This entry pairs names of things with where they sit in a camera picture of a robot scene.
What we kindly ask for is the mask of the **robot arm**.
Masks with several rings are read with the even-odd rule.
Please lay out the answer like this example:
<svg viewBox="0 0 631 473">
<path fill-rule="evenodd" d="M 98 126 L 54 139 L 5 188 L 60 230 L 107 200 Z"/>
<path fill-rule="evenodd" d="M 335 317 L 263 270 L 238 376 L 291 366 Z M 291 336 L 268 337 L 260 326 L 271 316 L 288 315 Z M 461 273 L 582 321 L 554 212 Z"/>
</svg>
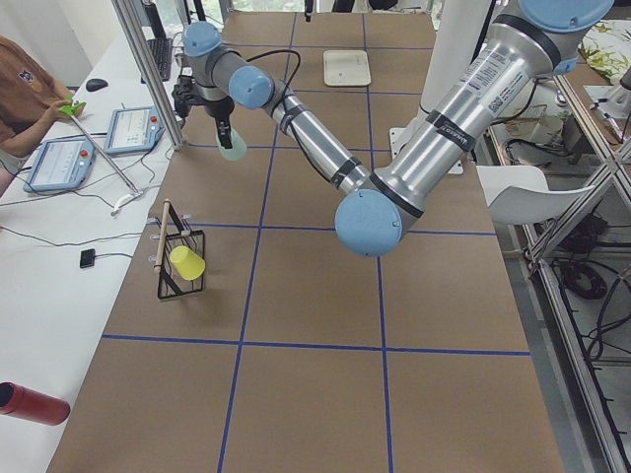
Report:
<svg viewBox="0 0 631 473">
<path fill-rule="evenodd" d="M 392 251 L 423 215 L 430 191 L 531 80 L 565 74 L 609 1 L 513 1 L 491 23 L 486 46 L 385 168 L 367 171 L 282 81 L 227 47 L 211 24 L 182 35 L 194 84 L 209 101 L 263 109 L 345 197 L 334 225 L 362 256 Z"/>
</svg>

